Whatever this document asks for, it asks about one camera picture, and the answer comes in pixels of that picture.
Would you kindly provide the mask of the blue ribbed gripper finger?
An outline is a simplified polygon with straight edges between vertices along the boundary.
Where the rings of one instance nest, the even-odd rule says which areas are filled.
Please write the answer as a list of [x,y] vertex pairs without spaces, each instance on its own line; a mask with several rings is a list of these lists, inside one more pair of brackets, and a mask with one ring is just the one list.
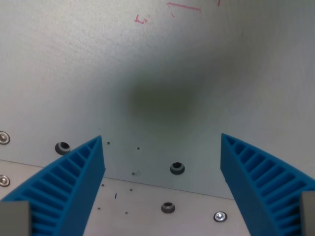
[[31,176],[1,201],[30,204],[33,236],[81,236],[104,174],[102,137],[97,136]]
[[221,135],[220,169],[252,236],[302,235],[300,197],[315,180],[279,158]]

